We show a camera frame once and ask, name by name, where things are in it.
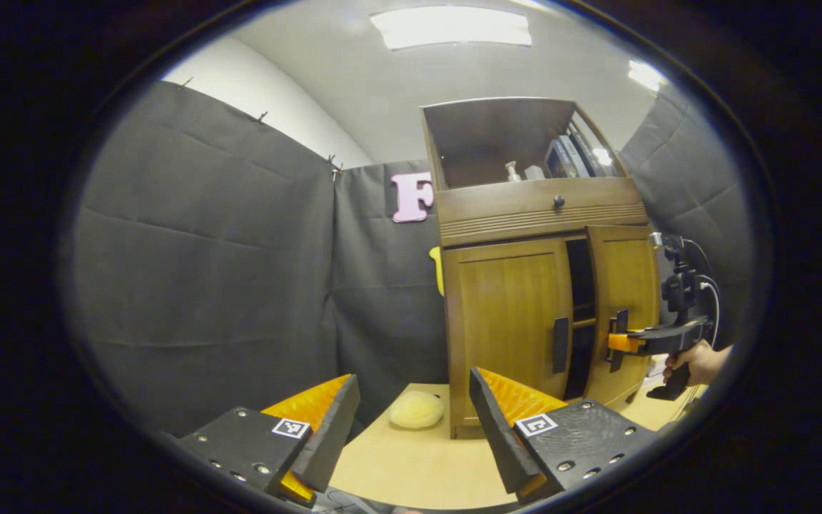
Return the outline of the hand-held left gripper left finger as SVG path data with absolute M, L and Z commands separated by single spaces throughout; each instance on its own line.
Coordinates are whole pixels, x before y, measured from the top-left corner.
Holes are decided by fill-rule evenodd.
M 357 376 L 345 374 L 261 410 L 234 407 L 176 445 L 239 487 L 312 508 L 360 403 Z

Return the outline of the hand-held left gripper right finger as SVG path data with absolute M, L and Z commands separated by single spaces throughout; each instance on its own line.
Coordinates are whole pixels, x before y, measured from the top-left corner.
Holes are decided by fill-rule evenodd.
M 506 491 L 519 504 L 569 495 L 658 439 L 592 400 L 567 403 L 485 368 L 469 395 Z

